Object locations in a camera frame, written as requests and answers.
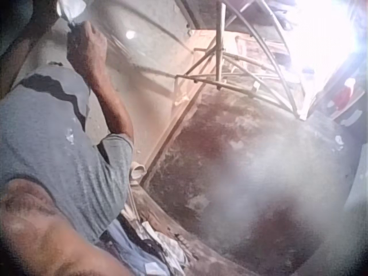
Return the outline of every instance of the metal tube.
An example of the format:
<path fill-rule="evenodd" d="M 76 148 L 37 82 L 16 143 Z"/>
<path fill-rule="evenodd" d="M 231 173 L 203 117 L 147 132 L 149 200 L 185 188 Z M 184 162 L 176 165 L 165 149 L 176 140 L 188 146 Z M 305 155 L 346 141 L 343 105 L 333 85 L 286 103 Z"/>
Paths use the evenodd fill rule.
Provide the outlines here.
<path fill-rule="evenodd" d="M 241 7 L 241 9 L 239 10 L 239 12 L 244 12 L 246 9 L 248 9 L 250 7 L 250 5 L 253 4 L 255 0 L 246 0 L 245 4 Z M 226 23 L 225 23 L 225 28 L 229 27 L 231 23 L 233 23 L 233 21 L 236 19 L 236 15 L 232 15 L 229 19 L 227 19 Z"/>
<path fill-rule="evenodd" d="M 292 105 L 293 108 L 293 114 L 295 115 L 296 118 L 299 117 L 298 115 L 298 110 L 297 110 L 297 106 L 293 97 L 292 92 L 290 91 L 288 84 L 285 81 L 285 78 L 283 77 L 280 67 L 277 64 L 277 62 L 275 61 L 271 51 L 269 50 L 269 48 L 267 47 L 266 43 L 263 41 L 263 39 L 261 38 L 261 36 L 259 35 L 259 33 L 253 28 L 253 26 L 242 16 L 241 13 L 239 13 L 239 11 L 237 11 L 230 3 L 228 0 L 221 0 L 224 4 L 226 4 L 226 6 L 233 12 L 235 13 L 235 15 L 247 26 L 247 28 L 249 29 L 250 33 L 254 36 L 254 38 L 256 39 L 256 41 L 258 42 L 258 44 L 261 46 L 261 48 L 264 50 L 265 54 L 267 55 L 268 59 L 271 61 L 272 65 L 275 67 L 276 73 L 279 75 L 281 83 L 283 85 L 283 88 L 285 89 L 286 95 L 290 101 L 290 104 Z"/>
<path fill-rule="evenodd" d="M 272 71 L 272 72 L 276 72 L 274 67 L 272 67 L 272 66 L 270 66 L 266 63 L 259 62 L 258 60 L 252 59 L 252 58 L 247 57 L 247 56 L 239 56 L 239 55 L 234 55 L 233 53 L 226 53 L 226 52 L 224 52 L 224 56 L 229 56 L 230 58 L 233 58 L 233 59 L 236 59 L 236 60 L 242 60 L 244 62 L 251 63 L 253 65 L 259 66 L 260 68 L 262 68 L 264 70 L 269 70 L 269 71 Z"/>
<path fill-rule="evenodd" d="M 223 73 L 223 76 L 245 76 L 246 74 L 244 73 Z M 209 76 L 216 76 L 216 74 L 202 74 L 202 75 L 191 75 L 195 78 L 204 78 L 204 77 L 209 77 Z"/>
<path fill-rule="evenodd" d="M 287 53 L 290 55 L 290 48 L 288 44 L 286 43 L 285 36 L 283 35 L 283 29 L 281 27 L 280 22 L 276 18 L 275 14 L 273 13 L 273 11 L 270 9 L 270 7 L 267 5 L 267 3 L 264 0 L 256 0 L 256 1 L 259 4 L 260 8 L 263 9 L 263 11 L 271 17 L 272 24 L 274 25 L 278 35 L 280 36 L 280 39 L 284 43 Z"/>
<path fill-rule="evenodd" d="M 262 81 L 260 78 L 258 78 L 257 76 L 255 76 L 253 73 L 249 72 L 247 69 L 245 69 L 244 67 L 240 66 L 239 64 L 237 64 L 236 62 L 233 62 L 230 58 L 228 57 L 224 57 L 224 59 L 236 66 L 237 68 L 239 68 L 241 71 L 243 71 L 244 73 L 248 74 L 250 77 L 252 77 L 254 80 L 256 80 L 257 82 L 259 82 L 269 93 L 272 94 L 272 96 L 274 96 L 278 102 L 283 105 L 285 108 L 288 108 L 290 111 L 292 111 L 292 106 L 290 105 L 290 103 L 287 102 L 286 99 L 284 99 L 281 95 L 278 94 L 278 92 L 276 92 L 275 90 L 273 90 L 272 88 L 270 88 L 264 81 Z"/>
<path fill-rule="evenodd" d="M 223 50 L 224 50 L 224 31 L 225 31 L 225 12 L 226 6 L 221 1 L 216 2 L 216 81 L 221 82 L 223 72 Z"/>
<path fill-rule="evenodd" d="M 269 16 L 271 17 L 272 23 L 273 23 L 273 25 L 274 25 L 274 27 L 275 27 L 278 35 L 280 36 L 280 39 L 282 40 L 283 44 L 285 45 L 285 48 L 286 48 L 289 56 L 291 57 L 292 54 L 291 54 L 291 51 L 290 51 L 289 44 L 286 42 L 284 31 L 283 31 L 283 29 L 281 27 L 281 24 L 278 21 L 276 15 L 270 9 L 270 7 L 267 5 L 267 3 L 265 2 L 265 0 L 256 0 L 256 1 L 259 4 L 259 6 L 261 7 L 261 9 L 263 9 L 264 12 L 268 13 Z M 298 73 L 298 77 L 299 77 L 299 80 L 300 80 L 300 86 L 301 86 L 302 93 L 305 96 L 306 94 L 305 94 L 304 79 L 303 79 L 303 77 L 302 77 L 302 75 L 301 75 L 300 72 Z"/>
<path fill-rule="evenodd" d="M 194 69 L 196 69 L 206 58 L 208 58 L 210 55 L 212 55 L 214 53 L 214 51 L 216 50 L 216 47 L 213 47 L 211 50 L 209 50 L 207 53 L 205 53 L 205 55 L 203 57 L 201 57 L 199 59 L 199 61 L 197 61 L 186 73 L 185 75 L 191 73 Z"/>
<path fill-rule="evenodd" d="M 239 92 L 239 93 L 248 95 L 248 96 L 253 97 L 253 98 L 261 99 L 261 100 L 266 101 L 266 102 L 268 102 L 272 105 L 275 105 L 279 108 L 285 109 L 286 111 L 290 111 L 289 109 L 286 109 L 283 105 L 280 105 L 277 101 L 275 101 L 274 99 L 272 99 L 270 97 L 267 97 L 265 95 L 254 94 L 250 90 L 241 88 L 237 85 L 230 85 L 228 83 L 216 82 L 215 80 L 193 78 L 192 76 L 186 76 L 186 75 L 177 75 L 177 78 L 190 79 L 190 80 L 196 81 L 196 82 L 203 82 L 203 83 L 207 83 L 209 85 L 215 85 L 217 87 L 223 87 L 223 88 L 235 91 L 235 92 Z"/>
<path fill-rule="evenodd" d="M 243 11 L 245 11 L 246 9 L 248 9 L 248 7 L 250 7 L 251 4 L 253 4 L 255 0 L 245 0 L 245 4 L 241 7 L 240 12 L 242 13 Z M 227 19 L 227 21 L 225 22 L 225 29 L 227 27 L 230 26 L 231 23 L 233 23 L 233 21 L 236 19 L 236 15 L 232 15 L 229 19 Z M 208 51 L 209 49 L 211 49 L 214 46 L 214 43 L 216 42 L 216 36 L 213 38 L 213 40 L 210 42 L 210 44 L 208 45 L 207 49 L 205 50 Z"/>

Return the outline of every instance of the rusty surface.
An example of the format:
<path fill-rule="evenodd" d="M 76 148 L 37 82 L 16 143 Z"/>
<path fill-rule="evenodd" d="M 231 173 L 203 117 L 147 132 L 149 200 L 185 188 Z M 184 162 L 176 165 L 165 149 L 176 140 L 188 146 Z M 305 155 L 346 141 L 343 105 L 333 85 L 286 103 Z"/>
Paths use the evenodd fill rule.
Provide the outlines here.
<path fill-rule="evenodd" d="M 222 256 L 260 275 L 289 275 L 338 219 L 359 151 L 319 114 L 301 122 L 207 86 L 145 186 Z"/>

